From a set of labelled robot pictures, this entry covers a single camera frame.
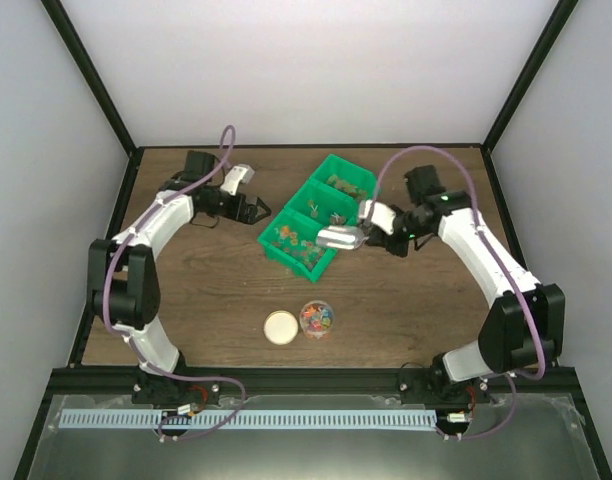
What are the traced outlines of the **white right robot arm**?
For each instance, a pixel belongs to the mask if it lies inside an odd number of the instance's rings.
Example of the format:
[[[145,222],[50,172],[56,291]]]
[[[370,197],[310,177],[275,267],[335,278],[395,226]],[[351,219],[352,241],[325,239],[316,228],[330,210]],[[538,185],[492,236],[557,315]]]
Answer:
[[[565,296],[522,267],[492,234],[471,194],[449,191],[434,166],[405,175],[413,209],[366,199],[358,220],[367,244],[404,257],[430,238],[449,246],[480,287],[489,312],[476,340],[435,357],[430,378],[433,396],[458,399],[466,381],[530,365],[548,366],[562,353]]]

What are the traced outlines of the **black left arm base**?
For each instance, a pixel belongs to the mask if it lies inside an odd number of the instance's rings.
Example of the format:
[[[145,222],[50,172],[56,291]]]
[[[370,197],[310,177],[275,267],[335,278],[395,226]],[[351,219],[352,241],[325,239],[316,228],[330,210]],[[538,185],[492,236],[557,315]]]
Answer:
[[[146,373],[139,368],[132,371],[135,404],[154,406],[180,406],[182,404],[215,404],[220,396],[222,383],[217,380],[181,381]]]

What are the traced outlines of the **silver metal scoop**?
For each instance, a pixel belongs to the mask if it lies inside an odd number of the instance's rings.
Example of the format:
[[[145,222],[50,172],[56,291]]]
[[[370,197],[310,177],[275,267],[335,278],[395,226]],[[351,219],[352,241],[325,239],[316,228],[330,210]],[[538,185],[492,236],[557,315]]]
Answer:
[[[315,243],[322,248],[356,250],[362,246],[366,239],[367,235],[360,227],[330,225],[317,233]]]

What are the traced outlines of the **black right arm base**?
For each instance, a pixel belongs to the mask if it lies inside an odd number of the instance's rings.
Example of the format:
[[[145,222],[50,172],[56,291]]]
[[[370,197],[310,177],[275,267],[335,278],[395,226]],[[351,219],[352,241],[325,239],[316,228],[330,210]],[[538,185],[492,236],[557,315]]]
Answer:
[[[442,354],[435,355],[429,365],[415,362],[402,364],[397,373],[396,386],[408,403],[458,405],[482,397],[475,379],[449,379]]]

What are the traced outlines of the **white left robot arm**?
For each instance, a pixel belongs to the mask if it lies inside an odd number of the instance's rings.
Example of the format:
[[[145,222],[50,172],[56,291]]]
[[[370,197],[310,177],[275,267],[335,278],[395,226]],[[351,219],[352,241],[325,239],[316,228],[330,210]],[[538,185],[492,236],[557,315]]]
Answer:
[[[154,388],[167,403],[182,402],[191,381],[176,370],[182,354],[159,318],[157,257],[198,214],[245,225],[269,217],[271,210],[261,199],[239,191],[253,176],[247,164],[231,166],[208,152],[190,151],[184,169],[160,186],[128,228],[89,247],[87,307],[135,351],[140,369],[158,375]]]

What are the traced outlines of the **green bin with star candies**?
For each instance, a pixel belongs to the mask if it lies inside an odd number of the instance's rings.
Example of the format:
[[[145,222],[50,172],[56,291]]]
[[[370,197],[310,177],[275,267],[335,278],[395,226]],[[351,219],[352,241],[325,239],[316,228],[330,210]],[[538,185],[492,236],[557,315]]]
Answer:
[[[290,208],[282,209],[258,237],[269,260],[317,283],[338,251],[316,244],[322,226]]]

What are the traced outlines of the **cream jar lid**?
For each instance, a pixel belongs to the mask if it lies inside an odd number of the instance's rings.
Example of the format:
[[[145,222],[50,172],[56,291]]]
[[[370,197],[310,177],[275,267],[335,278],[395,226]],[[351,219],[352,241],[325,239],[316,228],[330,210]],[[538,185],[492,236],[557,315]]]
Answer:
[[[299,324],[296,317],[285,310],[272,312],[264,321],[265,338],[274,345],[287,345],[297,336]]]

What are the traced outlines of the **green bin with popsicle candies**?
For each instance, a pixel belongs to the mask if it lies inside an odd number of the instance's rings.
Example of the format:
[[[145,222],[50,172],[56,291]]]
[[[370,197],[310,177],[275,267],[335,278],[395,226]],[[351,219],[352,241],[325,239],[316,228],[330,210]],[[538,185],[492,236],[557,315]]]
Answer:
[[[332,187],[357,202],[371,197],[377,184],[374,173],[334,154],[325,158],[310,179]]]

